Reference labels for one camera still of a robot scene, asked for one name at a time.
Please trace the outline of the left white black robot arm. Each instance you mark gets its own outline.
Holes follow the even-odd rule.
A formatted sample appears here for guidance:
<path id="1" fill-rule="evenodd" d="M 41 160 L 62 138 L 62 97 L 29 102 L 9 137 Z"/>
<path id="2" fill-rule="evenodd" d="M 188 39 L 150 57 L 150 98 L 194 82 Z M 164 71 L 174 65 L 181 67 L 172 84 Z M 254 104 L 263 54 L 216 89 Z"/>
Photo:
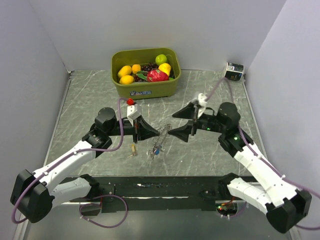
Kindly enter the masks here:
<path id="1" fill-rule="evenodd" d="M 25 219 L 37 223 L 62 203 L 80 198 L 95 200 L 101 189 L 92 176 L 85 174 L 66 183 L 62 181 L 102 153 L 111 152 L 112 136 L 132 136 L 137 143 L 159 136 L 159 131 L 144 120 L 138 105 L 128 106 L 124 118 L 113 108 L 102 108 L 90 130 L 71 150 L 42 168 L 32 172 L 25 169 L 18 174 L 10 197 L 11 220 L 19 224 L 16 212 L 20 211 Z"/>

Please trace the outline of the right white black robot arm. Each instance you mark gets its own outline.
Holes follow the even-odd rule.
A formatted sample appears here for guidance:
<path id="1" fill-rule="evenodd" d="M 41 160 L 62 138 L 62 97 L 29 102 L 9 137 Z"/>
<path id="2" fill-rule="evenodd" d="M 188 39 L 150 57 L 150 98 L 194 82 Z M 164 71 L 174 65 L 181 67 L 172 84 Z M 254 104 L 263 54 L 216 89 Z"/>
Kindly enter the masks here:
<path id="1" fill-rule="evenodd" d="M 308 215 L 312 195 L 309 191 L 285 181 L 283 175 L 264 158 L 254 141 L 240 128 L 240 114 L 235 104 L 224 102 L 218 112 L 206 114 L 206 107 L 190 102 L 172 117 L 187 119 L 169 135 L 187 142 L 197 130 L 219 133 L 220 146 L 243 165 L 259 183 L 244 181 L 234 173 L 220 179 L 218 193 L 223 199 L 240 198 L 266 215 L 270 225 L 280 233 L 288 232 Z"/>

